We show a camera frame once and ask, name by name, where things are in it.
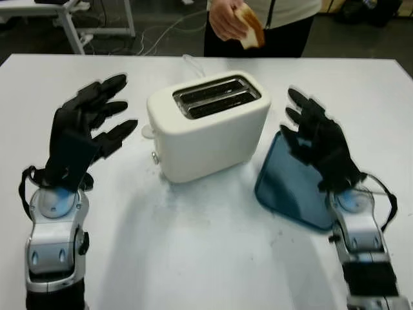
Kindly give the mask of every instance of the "white toaster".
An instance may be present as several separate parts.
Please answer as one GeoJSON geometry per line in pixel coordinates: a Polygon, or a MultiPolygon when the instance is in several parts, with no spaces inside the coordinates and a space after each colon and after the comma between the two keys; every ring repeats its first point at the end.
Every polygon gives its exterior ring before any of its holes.
{"type": "Polygon", "coordinates": [[[248,161],[269,107],[267,92],[240,71],[160,90],[147,103],[154,156],[175,183],[248,161]]]}

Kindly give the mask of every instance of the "tabletop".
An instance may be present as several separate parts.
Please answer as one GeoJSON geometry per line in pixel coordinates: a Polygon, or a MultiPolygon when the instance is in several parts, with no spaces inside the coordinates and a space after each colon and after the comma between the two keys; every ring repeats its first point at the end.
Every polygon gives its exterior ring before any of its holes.
{"type": "MultiPolygon", "coordinates": [[[[86,301],[92,309],[346,309],[347,288],[327,235],[269,213],[254,184],[290,104],[313,94],[339,119],[352,157],[398,197],[385,233],[401,292],[413,300],[413,81],[393,60],[196,58],[207,75],[245,70],[272,106],[250,162],[186,184],[154,165],[146,99],[195,79],[180,57],[13,55],[0,67],[0,309],[24,309],[24,244],[31,230],[17,194],[21,171],[45,165],[54,112],[94,81],[126,72],[129,109],[103,129],[138,118],[138,129],[90,173],[85,229],[86,301]]],[[[389,206],[376,200],[382,222],[389,206]]]]}
{"type": "Polygon", "coordinates": [[[35,3],[34,0],[2,0],[0,1],[0,11],[7,10],[58,10],[65,7],[72,6],[79,0],[69,0],[62,5],[48,5],[35,3]]]}

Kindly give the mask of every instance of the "floor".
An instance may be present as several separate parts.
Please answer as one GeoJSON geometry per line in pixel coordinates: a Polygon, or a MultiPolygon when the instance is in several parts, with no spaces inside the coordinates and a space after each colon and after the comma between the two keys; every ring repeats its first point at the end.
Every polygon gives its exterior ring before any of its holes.
{"type": "MultiPolygon", "coordinates": [[[[91,2],[90,12],[75,15],[77,26],[125,24],[121,0],[105,1],[106,18],[101,0],[91,2]]],[[[85,47],[88,54],[203,55],[205,13],[199,12],[205,9],[205,0],[188,6],[180,0],[136,0],[132,6],[137,38],[96,37],[85,47]],[[170,25],[189,15],[155,45],[170,25]]],[[[367,24],[341,25],[331,16],[319,15],[303,56],[394,58],[413,77],[412,34],[413,19],[393,19],[385,28],[375,28],[367,24]]],[[[0,26],[0,64],[11,53],[70,54],[71,49],[63,31],[53,27],[51,18],[29,18],[0,26]]]]}

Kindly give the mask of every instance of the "toaster slot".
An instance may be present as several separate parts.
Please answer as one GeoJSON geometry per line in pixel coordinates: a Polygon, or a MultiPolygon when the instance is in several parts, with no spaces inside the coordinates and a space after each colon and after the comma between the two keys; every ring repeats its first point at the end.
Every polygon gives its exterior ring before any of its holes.
{"type": "Polygon", "coordinates": [[[202,118],[207,115],[215,114],[237,107],[239,105],[243,105],[255,99],[256,98],[251,93],[242,92],[240,94],[236,94],[235,96],[213,101],[206,105],[199,105],[197,107],[190,108],[188,112],[191,118],[202,118]]]}
{"type": "Polygon", "coordinates": [[[243,77],[230,76],[174,92],[180,111],[189,119],[202,118],[261,98],[243,77]]]}
{"type": "Polygon", "coordinates": [[[210,85],[207,88],[195,90],[181,95],[181,102],[185,105],[195,103],[201,100],[210,99],[222,94],[228,94],[237,90],[242,90],[244,85],[238,81],[233,80],[228,83],[218,85],[210,85]]]}

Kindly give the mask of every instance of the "robotic arm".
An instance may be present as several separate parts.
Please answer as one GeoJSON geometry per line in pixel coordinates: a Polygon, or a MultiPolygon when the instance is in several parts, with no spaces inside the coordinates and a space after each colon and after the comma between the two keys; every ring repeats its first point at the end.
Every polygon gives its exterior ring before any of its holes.
{"type": "MultiPolygon", "coordinates": [[[[84,310],[85,255],[89,235],[83,230],[89,203],[85,191],[93,188],[87,173],[99,158],[107,158],[137,126],[128,120],[110,132],[92,137],[106,118],[124,111],[127,103],[107,103],[126,85],[126,76],[112,77],[83,88],[59,108],[50,137],[46,167],[31,166],[23,172],[19,194],[33,229],[26,243],[26,308],[29,310],[84,310]],[[29,178],[38,190],[30,203],[25,199],[29,178]]],[[[375,177],[361,172],[352,161],[340,126],[325,116],[325,110],[298,91],[288,91],[298,111],[287,114],[298,125],[298,136],[282,125],[293,156],[313,165],[322,175],[321,191],[335,219],[329,238],[337,248],[348,284],[349,310],[409,310],[399,295],[383,232],[397,212],[396,197],[375,177]],[[380,229],[374,219],[374,199],[362,181],[376,180],[390,200],[392,210],[380,229]]]]}
{"type": "Polygon", "coordinates": [[[59,108],[50,137],[45,169],[31,166],[19,187],[23,207],[33,222],[26,243],[26,308],[29,310],[84,310],[85,260],[89,235],[83,230],[93,188],[86,171],[99,158],[107,158],[137,126],[128,120],[110,132],[92,137],[106,118],[124,111],[127,103],[107,103],[126,85],[126,76],[114,76],[81,89],[59,108]],[[30,204],[25,200],[26,178],[39,187],[30,204]]]}
{"type": "Polygon", "coordinates": [[[323,177],[319,190],[327,192],[326,205],[335,223],[330,242],[336,245],[350,294],[349,310],[409,310],[408,300],[399,295],[383,233],[397,213],[396,197],[376,177],[360,172],[350,157],[341,127],[325,116],[313,99],[288,90],[298,112],[287,108],[298,125],[297,134],[282,125],[291,154],[313,165],[323,177]],[[310,142],[300,143],[297,136],[310,142]],[[391,211],[379,228],[374,219],[374,198],[361,182],[369,176],[388,196],[391,211]]]}

